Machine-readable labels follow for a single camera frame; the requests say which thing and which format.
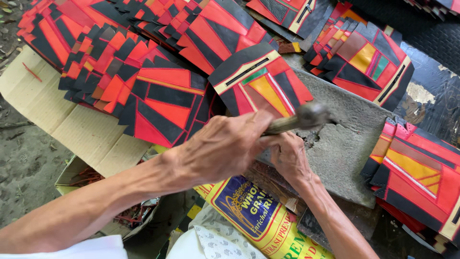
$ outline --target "hammer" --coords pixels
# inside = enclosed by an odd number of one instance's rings
[[[274,120],[262,136],[276,135],[297,128],[310,130],[328,121],[329,111],[326,107],[312,101],[299,106],[294,116]]]

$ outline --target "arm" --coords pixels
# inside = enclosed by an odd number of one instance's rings
[[[378,258],[361,233],[337,206],[308,165],[303,140],[292,132],[276,136],[271,148],[276,169],[305,200],[338,259]]]
[[[185,144],[59,197],[4,227],[0,253],[62,250],[143,200],[239,175],[267,146],[259,137],[272,119],[264,111],[215,116]]]

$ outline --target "hammer head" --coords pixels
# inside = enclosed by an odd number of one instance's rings
[[[330,113],[321,103],[312,101],[301,105],[296,110],[298,126],[302,130],[310,130],[329,121]]]

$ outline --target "white cloth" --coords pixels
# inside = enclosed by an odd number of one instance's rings
[[[85,240],[53,253],[0,254],[0,259],[128,259],[121,235]]]
[[[204,253],[196,259],[266,259],[212,206],[203,207],[190,222],[189,231],[177,240],[167,259],[191,258],[190,250]]]

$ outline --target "black rubber mat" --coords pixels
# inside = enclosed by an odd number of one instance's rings
[[[460,17],[434,19],[403,0],[349,0],[402,33],[402,39],[460,75]]]

